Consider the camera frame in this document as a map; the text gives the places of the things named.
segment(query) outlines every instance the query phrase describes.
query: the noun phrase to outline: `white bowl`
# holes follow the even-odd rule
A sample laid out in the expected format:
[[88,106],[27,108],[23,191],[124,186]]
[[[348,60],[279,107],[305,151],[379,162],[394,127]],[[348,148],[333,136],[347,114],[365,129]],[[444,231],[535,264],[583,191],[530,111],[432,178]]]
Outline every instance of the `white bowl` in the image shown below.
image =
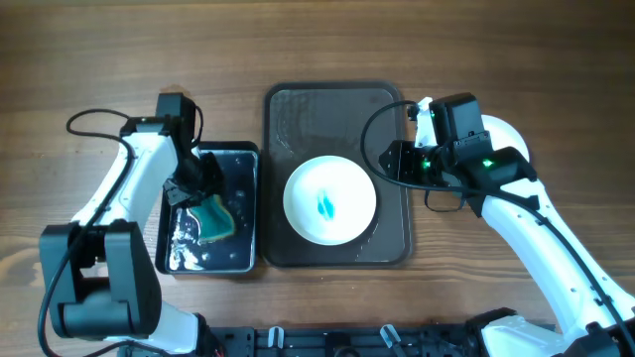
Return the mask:
[[337,245],[357,238],[370,224],[377,206],[375,187],[356,163],[323,156],[300,165],[283,194],[285,215],[303,238]]

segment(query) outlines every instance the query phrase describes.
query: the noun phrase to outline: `wire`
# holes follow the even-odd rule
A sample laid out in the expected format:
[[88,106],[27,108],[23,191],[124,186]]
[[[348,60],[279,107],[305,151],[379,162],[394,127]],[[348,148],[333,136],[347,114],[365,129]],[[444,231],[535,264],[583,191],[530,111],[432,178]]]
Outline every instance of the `wire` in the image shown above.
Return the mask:
[[198,105],[194,107],[196,112],[198,112],[198,117],[200,117],[200,125],[198,125],[198,136],[191,142],[191,146],[195,148],[198,144],[200,144],[200,136],[202,135],[202,110]]
[[465,197],[461,196],[460,198],[460,203],[458,204],[458,208],[454,208],[454,209],[435,209],[432,208],[428,205],[428,197],[430,196],[430,191],[428,189],[426,189],[426,195],[424,196],[424,204],[426,205],[426,207],[432,211],[432,212],[436,212],[436,213],[452,213],[452,212],[459,212],[460,210],[463,209],[463,207],[465,206]]
[[459,193],[462,193],[463,196],[465,196],[466,194],[475,194],[475,195],[484,195],[484,196],[485,195],[489,195],[489,196],[492,196],[492,197],[504,199],[504,200],[506,200],[506,201],[508,201],[510,203],[513,203],[513,204],[517,205],[518,207],[528,211],[529,213],[531,213],[534,217],[536,217],[537,220],[540,221],[541,224],[545,225],[556,236],[556,238],[558,238],[558,240],[563,244],[565,249],[567,249],[567,251],[569,252],[571,257],[578,264],[578,266],[580,267],[580,269],[582,270],[582,272],[584,273],[586,278],[591,283],[591,286],[595,289],[595,291],[599,295],[599,298],[600,298],[601,302],[604,305],[606,305],[606,308],[608,309],[609,313],[611,314],[613,319],[615,319],[615,324],[617,325],[617,327],[620,329],[620,331],[624,335],[624,339],[626,340],[626,343],[628,344],[628,347],[631,350],[631,354],[633,356],[635,356],[635,341],[633,341],[633,337],[631,336],[630,331],[626,327],[626,324],[624,323],[624,320],[619,315],[619,312],[617,312],[617,309],[615,309],[615,306],[613,306],[613,303],[611,302],[610,297],[606,295],[606,293],[604,292],[604,290],[602,289],[600,284],[597,282],[597,279],[595,278],[595,276],[593,275],[591,270],[588,268],[588,266],[586,265],[586,263],[584,262],[582,257],[577,253],[577,251],[572,246],[572,244],[569,242],[569,240],[558,230],[558,228],[556,228],[552,224],[552,222],[549,219],[547,219],[547,217],[545,217],[542,214],[540,214],[537,210],[535,210],[535,209],[527,206],[526,204],[524,204],[522,201],[520,201],[518,199],[518,197],[515,194],[508,193],[508,192],[505,192],[505,191],[502,191],[502,190],[501,191],[489,191],[489,190],[484,190],[484,189],[474,189],[474,188],[462,187],[462,186],[446,186],[446,187],[444,187],[444,186],[405,183],[405,182],[401,182],[399,180],[387,177],[386,175],[380,173],[377,169],[375,169],[370,164],[370,161],[368,160],[368,157],[366,155],[366,143],[365,143],[365,141],[366,141],[366,133],[368,132],[368,128],[370,127],[372,122],[375,121],[375,119],[377,119],[379,117],[379,115],[381,115],[382,113],[384,113],[384,112],[386,112],[386,111],[388,111],[388,110],[390,110],[392,108],[403,106],[403,105],[418,105],[418,103],[414,102],[412,100],[402,100],[402,101],[397,101],[397,102],[394,102],[394,103],[390,103],[390,104],[380,108],[373,115],[371,115],[370,118],[368,118],[368,121],[366,122],[366,125],[364,125],[364,128],[363,128],[363,130],[361,132],[361,139],[359,141],[359,147],[360,147],[360,151],[361,151],[362,160],[364,161],[364,164],[366,164],[368,169],[373,174],[378,176],[379,178],[384,179],[384,180],[386,180],[386,181],[388,181],[390,183],[394,183],[396,185],[402,186],[402,187],[407,187],[407,188],[412,188],[412,189],[430,190],[430,191],[459,192]]
[[[87,234],[88,230],[93,226],[93,224],[97,221],[97,219],[99,219],[99,217],[101,217],[101,215],[106,211],[108,204],[110,204],[110,200],[112,199],[114,194],[119,189],[119,186],[121,185],[121,183],[123,183],[123,180],[126,179],[126,176],[130,172],[130,169],[132,168],[132,164],[134,163],[134,159],[135,159],[135,152],[132,146],[128,142],[119,138],[118,136],[103,134],[103,133],[94,133],[94,132],[82,132],[82,131],[74,130],[70,127],[72,122],[74,122],[77,118],[82,117],[84,115],[93,114],[93,113],[106,113],[106,114],[120,116],[122,118],[125,118],[126,120],[130,119],[128,115],[115,111],[115,110],[88,109],[71,116],[68,119],[68,121],[66,121],[66,130],[69,133],[73,135],[77,135],[77,136],[114,140],[120,143],[121,145],[123,145],[128,155],[126,158],[126,163],[124,165],[124,168],[121,171],[121,174],[119,174],[119,177],[117,178],[115,183],[112,185],[110,190],[108,190],[108,192],[104,196],[101,203],[99,203],[92,217],[90,217],[90,219],[86,222],[86,224],[81,228],[81,230],[79,231],[75,239],[72,241],[68,249],[66,249],[66,251],[64,252],[62,259],[60,260],[60,264],[58,265],[55,273],[53,274],[53,278],[51,279],[51,282],[49,283],[49,288],[45,292],[44,297],[42,299],[42,306],[40,307],[40,314],[38,316],[38,341],[40,342],[40,347],[42,348],[42,351],[44,352],[44,354],[49,357],[61,357],[60,355],[58,355],[51,349],[51,346],[49,346],[49,343],[47,341],[47,334],[45,330],[46,321],[47,321],[47,311],[49,310],[49,306],[51,304],[51,299],[53,298],[53,293],[56,289],[56,285],[58,284],[58,281],[60,280],[60,276],[62,275],[62,272],[64,271],[64,268],[66,264],[68,264],[68,261],[70,260],[70,258],[75,256],[77,252],[79,252],[79,249],[81,245],[83,244],[83,239],[85,235]],[[113,343],[98,351],[90,353],[86,355],[86,357],[100,356],[108,351],[111,351],[115,348],[122,347],[122,346],[134,346],[144,350],[148,350],[150,352],[159,353],[164,356],[169,356],[163,350],[158,348],[142,345],[134,341],[122,341],[122,342]]]

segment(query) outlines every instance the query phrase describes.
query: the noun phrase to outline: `wood grain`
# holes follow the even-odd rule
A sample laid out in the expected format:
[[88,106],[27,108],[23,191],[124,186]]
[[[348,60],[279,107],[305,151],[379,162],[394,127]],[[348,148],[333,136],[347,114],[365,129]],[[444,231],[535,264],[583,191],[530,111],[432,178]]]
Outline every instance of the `wood grain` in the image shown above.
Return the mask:
[[[65,120],[90,107],[153,113],[157,94],[174,86],[202,107],[205,139],[259,146],[262,97],[279,81],[387,79],[414,100],[471,91],[523,134],[561,215],[635,292],[634,3],[168,2],[0,8],[0,356],[39,354],[38,238],[84,205],[116,150],[68,135]],[[120,124],[95,116],[80,125]],[[160,276],[164,298],[216,326],[413,325],[499,306],[555,322],[482,220],[467,209],[429,212],[420,192],[412,209],[416,251],[401,269],[260,263],[236,280]],[[151,254],[157,220],[156,206]],[[51,339],[63,354],[96,348]]]

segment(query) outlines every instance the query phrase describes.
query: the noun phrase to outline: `green sponge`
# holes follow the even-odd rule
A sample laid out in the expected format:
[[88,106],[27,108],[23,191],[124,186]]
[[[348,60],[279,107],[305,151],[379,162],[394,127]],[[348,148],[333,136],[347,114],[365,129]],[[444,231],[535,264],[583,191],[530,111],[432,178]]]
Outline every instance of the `green sponge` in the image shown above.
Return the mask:
[[199,206],[191,207],[190,213],[198,221],[198,240],[201,243],[215,242],[236,231],[234,219],[218,194],[204,199]]

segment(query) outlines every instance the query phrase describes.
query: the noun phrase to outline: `metal tray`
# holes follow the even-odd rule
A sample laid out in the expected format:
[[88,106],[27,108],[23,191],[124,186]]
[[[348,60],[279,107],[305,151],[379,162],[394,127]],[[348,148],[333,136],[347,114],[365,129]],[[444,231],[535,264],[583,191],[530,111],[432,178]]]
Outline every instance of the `metal tray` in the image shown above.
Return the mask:
[[[279,268],[395,266],[412,252],[409,194],[369,173],[377,192],[377,212],[359,237],[338,246],[302,238],[289,224],[282,196],[287,179],[305,161],[336,155],[366,170],[359,137],[366,120],[382,106],[400,100],[384,81],[292,82],[275,85],[265,96],[260,218],[260,251]],[[371,126],[368,157],[377,162],[390,143],[404,139],[403,108],[388,111]]]
[[198,242],[195,219],[183,208],[161,204],[155,266],[163,274],[246,273],[256,260],[259,189],[258,147],[251,142],[204,142],[223,171],[225,207],[234,217],[236,233],[213,243]]

